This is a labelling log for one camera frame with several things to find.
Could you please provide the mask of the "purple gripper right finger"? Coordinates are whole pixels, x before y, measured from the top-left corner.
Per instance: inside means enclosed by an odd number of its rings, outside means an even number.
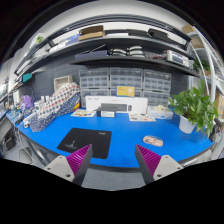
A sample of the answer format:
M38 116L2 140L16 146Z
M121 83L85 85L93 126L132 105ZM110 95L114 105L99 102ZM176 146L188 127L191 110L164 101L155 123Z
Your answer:
M140 145L135 146L135 156L146 184L182 169L182 166L169 155L160 156Z

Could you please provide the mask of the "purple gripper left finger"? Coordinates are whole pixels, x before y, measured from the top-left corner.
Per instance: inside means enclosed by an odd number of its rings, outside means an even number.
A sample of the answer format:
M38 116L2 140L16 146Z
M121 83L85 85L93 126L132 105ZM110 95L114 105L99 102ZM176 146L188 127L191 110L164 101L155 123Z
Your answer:
M67 157L59 155L45 167L45 170L65 180L81 185L92 155L92 145L89 144Z

